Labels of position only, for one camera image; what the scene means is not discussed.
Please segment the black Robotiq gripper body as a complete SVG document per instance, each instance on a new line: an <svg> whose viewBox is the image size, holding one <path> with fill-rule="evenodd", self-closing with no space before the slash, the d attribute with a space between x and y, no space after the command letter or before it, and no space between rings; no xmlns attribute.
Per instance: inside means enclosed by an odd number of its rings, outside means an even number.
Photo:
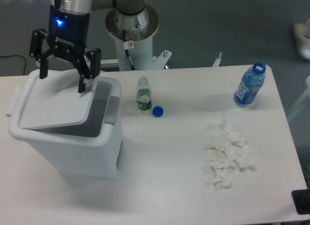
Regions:
<svg viewBox="0 0 310 225"><path fill-rule="evenodd" d="M85 65L89 20L90 13L71 13L51 5L46 56L54 55L72 64Z"/></svg>

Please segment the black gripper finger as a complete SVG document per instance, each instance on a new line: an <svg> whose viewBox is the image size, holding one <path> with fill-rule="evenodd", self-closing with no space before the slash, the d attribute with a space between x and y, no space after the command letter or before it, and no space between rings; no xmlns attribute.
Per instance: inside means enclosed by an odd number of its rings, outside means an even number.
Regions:
<svg viewBox="0 0 310 225"><path fill-rule="evenodd" d="M80 74L78 83L78 93L83 93L86 89L85 80L96 78L100 74L101 49L89 49L84 54L72 53L71 63Z"/></svg>
<svg viewBox="0 0 310 225"><path fill-rule="evenodd" d="M48 57L53 54L53 51L50 48L45 52L42 52L43 41L47 39L47 36L47 31L42 28L34 30L31 35L29 55L35 58L40 64L40 79L44 79L48 76Z"/></svg>

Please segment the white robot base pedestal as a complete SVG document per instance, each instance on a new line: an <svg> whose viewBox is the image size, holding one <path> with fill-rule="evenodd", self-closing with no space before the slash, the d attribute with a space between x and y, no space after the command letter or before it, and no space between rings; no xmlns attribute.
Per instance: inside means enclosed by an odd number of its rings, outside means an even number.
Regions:
<svg viewBox="0 0 310 225"><path fill-rule="evenodd" d="M120 71L168 69L172 52L165 49L159 56L153 55L153 36L158 30L159 18L151 6L145 5L142 12L133 16L113 8L106 16L105 25L114 39L118 60L101 63L118 64Z"/></svg>

